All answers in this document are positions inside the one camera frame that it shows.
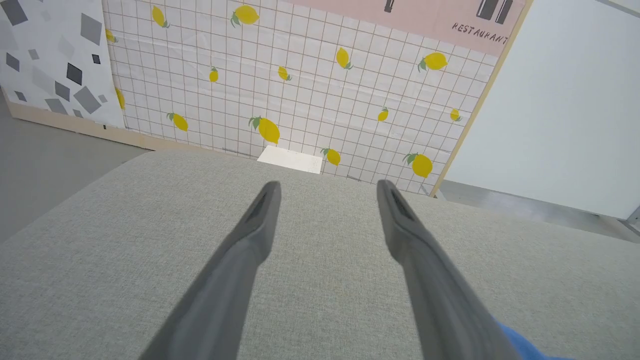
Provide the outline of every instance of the yellow lemon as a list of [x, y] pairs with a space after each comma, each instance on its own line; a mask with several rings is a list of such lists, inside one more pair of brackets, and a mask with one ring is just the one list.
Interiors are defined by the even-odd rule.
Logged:
[[418, 71], [420, 71], [420, 69], [426, 70], [427, 68], [431, 70], [440, 70], [445, 66], [447, 66], [447, 58], [445, 58], [443, 53], [431, 53], [420, 61], [418, 64]]
[[338, 166], [338, 164], [340, 163], [340, 153], [333, 150], [333, 149], [322, 149], [321, 150], [323, 155], [326, 155], [326, 159], [327, 161], [329, 161], [330, 163], [334, 164], [335, 166]]
[[187, 120], [184, 120], [184, 117], [181, 117], [176, 113], [168, 113], [166, 114], [166, 117], [168, 117], [169, 120], [173, 121], [173, 123], [175, 124], [175, 127], [177, 127], [182, 131], [187, 131], [187, 129], [189, 128], [189, 124], [187, 124]]
[[215, 83], [218, 80], [218, 70], [214, 67], [211, 67], [211, 72], [209, 73], [209, 81]]
[[451, 110], [451, 120], [453, 121], [460, 121], [462, 120], [462, 116], [460, 116], [460, 112], [458, 111], [458, 109], [453, 109]]
[[120, 103], [120, 108], [124, 110], [124, 95], [119, 88], [116, 88], [116, 95], [118, 96], [118, 102]]
[[378, 121], [384, 121], [389, 116], [389, 110], [387, 108], [383, 108], [382, 111], [378, 114]]
[[118, 42], [118, 38], [113, 36], [113, 33], [109, 29], [105, 29], [104, 33], [107, 35], [107, 40], [110, 42]]
[[255, 12], [254, 8], [249, 5], [242, 5], [231, 15], [231, 25], [235, 27], [236, 25], [234, 25], [234, 23], [240, 25], [240, 22], [251, 25], [258, 21], [259, 18], [260, 17], [258, 16], [258, 13]]
[[416, 152], [415, 154], [407, 154], [404, 159], [406, 159], [407, 164], [413, 163], [411, 166], [413, 173], [418, 176], [427, 177], [433, 170], [433, 163], [425, 155]]
[[160, 10], [157, 6], [154, 6], [153, 10], [151, 10], [151, 17], [158, 25], [162, 26], [163, 28], [169, 27], [169, 23], [164, 19], [162, 10]]
[[350, 68], [353, 67], [351, 62], [349, 62], [349, 54], [343, 48], [340, 48], [338, 50], [338, 53], [336, 53], [335, 61], [337, 61], [338, 65], [340, 65], [343, 69], [349, 70]]
[[280, 78], [283, 79], [284, 81], [291, 80], [291, 75], [289, 75], [287, 73], [287, 69], [285, 69], [283, 67], [279, 67], [278, 68], [278, 76], [280, 76]]
[[278, 126], [272, 123], [271, 120], [260, 116], [252, 117], [249, 119], [249, 125], [253, 125], [254, 129], [258, 129], [260, 135], [268, 142], [278, 143], [280, 130], [278, 130]]

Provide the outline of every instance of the white grid tile pattern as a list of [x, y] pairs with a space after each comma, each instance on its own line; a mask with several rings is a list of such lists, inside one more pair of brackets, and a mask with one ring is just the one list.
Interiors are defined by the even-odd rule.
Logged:
[[[497, 62], [420, 35], [276, 0], [251, 0], [252, 25], [232, 26], [243, 5], [227, 0], [104, 0], [116, 87], [125, 97], [127, 128], [206, 149], [257, 158], [266, 146], [248, 119], [261, 116], [280, 130], [279, 147], [322, 156], [331, 147], [339, 166], [323, 173], [401, 190], [429, 193], [449, 160]], [[169, 28], [151, 18], [153, 6]], [[353, 68], [343, 69], [345, 49]], [[421, 70], [441, 52], [447, 66]], [[282, 66], [292, 79], [278, 76]], [[209, 81], [216, 67], [217, 82]], [[388, 117], [378, 114], [388, 108]], [[461, 121], [449, 114], [458, 109]], [[181, 114], [188, 131], [167, 113]], [[424, 154], [427, 178], [403, 158]]]

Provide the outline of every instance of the gray cushion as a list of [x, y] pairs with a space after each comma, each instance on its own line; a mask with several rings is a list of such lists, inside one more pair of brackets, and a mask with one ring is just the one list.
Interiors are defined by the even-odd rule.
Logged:
[[[215, 152], [116, 168], [0, 246], [0, 359], [134, 359], [261, 187], [282, 182], [240, 359], [418, 359], [375, 186]], [[553, 356], [640, 354], [640, 247], [407, 193], [492, 314]]]

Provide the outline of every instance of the gray diamond shape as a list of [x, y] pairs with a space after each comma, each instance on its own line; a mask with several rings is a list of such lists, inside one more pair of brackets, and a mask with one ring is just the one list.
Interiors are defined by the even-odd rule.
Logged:
[[89, 91], [89, 88], [87, 88], [86, 86], [80, 89], [80, 91], [76, 92], [74, 94], [74, 97], [89, 114], [92, 114], [95, 110], [98, 110], [102, 106], [102, 104], [95, 99], [93, 94]]
[[13, 26], [28, 20], [27, 15], [24, 13], [24, 10], [20, 6], [18, 0], [4, 0], [0, 3], [0, 6], [2, 6], [4, 13], [9, 18], [9, 22], [11, 22], [11, 25]]
[[65, 85], [56, 81], [56, 95], [60, 96], [66, 101], [69, 101], [70, 90]]
[[53, 90], [53, 83], [55, 82], [53, 78], [47, 75], [44, 71], [40, 70], [39, 67], [33, 66], [33, 70], [31, 71], [31, 81], [35, 86], [41, 88], [46, 91], [47, 94], [51, 96], [55, 96], [56, 93]]
[[62, 102], [59, 99], [45, 99], [44, 101], [47, 102], [47, 105], [49, 105], [51, 111], [59, 114], [69, 115], [67, 113], [67, 110], [65, 109], [65, 106], [62, 105]]
[[80, 36], [100, 46], [102, 23], [83, 13], [80, 20]]
[[67, 59], [71, 60], [76, 49], [65, 37], [60, 37], [60, 41], [58, 42], [58, 51], [61, 52], [62, 55], [66, 56]]
[[6, 54], [6, 64], [9, 65], [9, 67], [16, 70], [17, 72], [20, 72], [20, 60], [11, 56], [10, 53]]
[[11, 24], [4, 20], [0, 20], [0, 50], [17, 50], [18, 43], [13, 37]]

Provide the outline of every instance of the blue fabric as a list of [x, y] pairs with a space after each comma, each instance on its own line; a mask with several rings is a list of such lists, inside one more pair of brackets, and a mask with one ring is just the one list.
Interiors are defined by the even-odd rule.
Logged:
[[532, 343], [530, 343], [524, 336], [517, 333], [515, 330], [498, 322], [502, 331], [509, 338], [513, 347], [520, 354], [522, 360], [563, 360], [563, 357], [550, 357], [542, 354]]

